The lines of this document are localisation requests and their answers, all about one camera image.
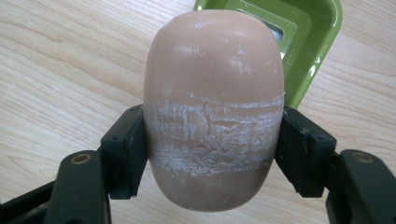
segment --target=wooden table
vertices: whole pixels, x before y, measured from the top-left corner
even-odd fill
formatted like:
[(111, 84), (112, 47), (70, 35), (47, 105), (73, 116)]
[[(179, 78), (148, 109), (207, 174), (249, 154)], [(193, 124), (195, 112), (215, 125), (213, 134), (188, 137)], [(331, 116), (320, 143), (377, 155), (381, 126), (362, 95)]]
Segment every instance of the wooden table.
[[(0, 199), (55, 179), (67, 155), (97, 149), (142, 103), (151, 41), (189, 1), (0, 3)], [(396, 4), (344, 0), (344, 21), (299, 110), (337, 150), (381, 158), (396, 175)], [(274, 164), (249, 203), (197, 213), (170, 203), (149, 165), (137, 198), (112, 201), (113, 223), (328, 223), (325, 198), (303, 199)]]

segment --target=wood grain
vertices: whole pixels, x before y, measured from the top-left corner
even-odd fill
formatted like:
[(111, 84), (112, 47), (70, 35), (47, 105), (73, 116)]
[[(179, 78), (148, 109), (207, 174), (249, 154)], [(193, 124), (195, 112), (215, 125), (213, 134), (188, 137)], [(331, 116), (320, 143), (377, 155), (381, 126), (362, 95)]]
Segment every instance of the wood grain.
[[(56, 177), (142, 103), (157, 31), (194, 1), (0, 2), (0, 200)], [(337, 150), (374, 153), (396, 175), (396, 4), (342, 1), (343, 26), (299, 110)], [(170, 203), (149, 165), (137, 198), (112, 201), (113, 223), (328, 223), (325, 197), (302, 199), (273, 164), (249, 203), (196, 213)]]

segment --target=green plastic tray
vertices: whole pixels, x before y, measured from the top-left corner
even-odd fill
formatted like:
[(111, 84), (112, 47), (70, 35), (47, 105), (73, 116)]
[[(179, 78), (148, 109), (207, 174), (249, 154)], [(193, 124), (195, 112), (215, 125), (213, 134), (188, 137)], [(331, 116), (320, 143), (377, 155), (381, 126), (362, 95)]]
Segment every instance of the green plastic tray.
[(229, 9), (265, 22), (278, 39), (285, 105), (297, 108), (341, 27), (338, 0), (197, 0), (194, 10)]

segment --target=table surface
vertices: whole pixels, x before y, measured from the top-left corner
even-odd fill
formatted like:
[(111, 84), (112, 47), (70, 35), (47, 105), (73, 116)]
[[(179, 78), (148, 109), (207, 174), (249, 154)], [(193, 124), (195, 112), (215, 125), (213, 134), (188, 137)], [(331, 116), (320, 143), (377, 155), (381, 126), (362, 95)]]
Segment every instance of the table surface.
[[(67, 155), (97, 149), (142, 103), (157, 31), (194, 1), (0, 3), (0, 200), (55, 179)], [(343, 25), (299, 111), (337, 151), (375, 154), (396, 175), (396, 2), (344, 0)], [(247, 204), (198, 213), (170, 203), (149, 164), (137, 198), (111, 201), (113, 223), (328, 223), (325, 199), (303, 199), (273, 164)]]

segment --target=beige soft object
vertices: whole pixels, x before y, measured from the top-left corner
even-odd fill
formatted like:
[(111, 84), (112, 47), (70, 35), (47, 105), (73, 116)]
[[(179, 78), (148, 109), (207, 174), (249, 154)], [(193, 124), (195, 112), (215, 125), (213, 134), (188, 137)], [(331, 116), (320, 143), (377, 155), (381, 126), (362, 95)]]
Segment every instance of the beige soft object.
[(242, 12), (194, 11), (155, 36), (143, 111), (163, 194), (196, 211), (248, 202), (270, 169), (283, 111), (276, 41)]

